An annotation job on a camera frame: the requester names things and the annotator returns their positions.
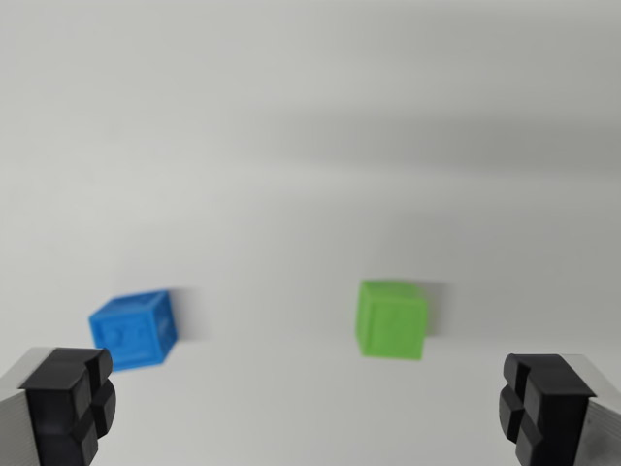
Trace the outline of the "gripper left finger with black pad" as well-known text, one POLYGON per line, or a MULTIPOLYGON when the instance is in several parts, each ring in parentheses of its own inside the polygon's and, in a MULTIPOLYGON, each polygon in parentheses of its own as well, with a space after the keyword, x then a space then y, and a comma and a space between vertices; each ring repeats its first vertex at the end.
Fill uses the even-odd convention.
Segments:
POLYGON ((1 464, 85 466, 113 425, 106 349, 29 349, 1 376, 1 464))

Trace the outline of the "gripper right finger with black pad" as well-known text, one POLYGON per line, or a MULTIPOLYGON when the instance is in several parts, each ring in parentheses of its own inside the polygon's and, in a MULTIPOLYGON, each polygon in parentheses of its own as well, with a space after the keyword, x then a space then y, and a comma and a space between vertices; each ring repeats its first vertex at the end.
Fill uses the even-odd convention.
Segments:
POLYGON ((579 354, 509 354, 499 420, 525 466, 618 465, 620 390, 579 354))

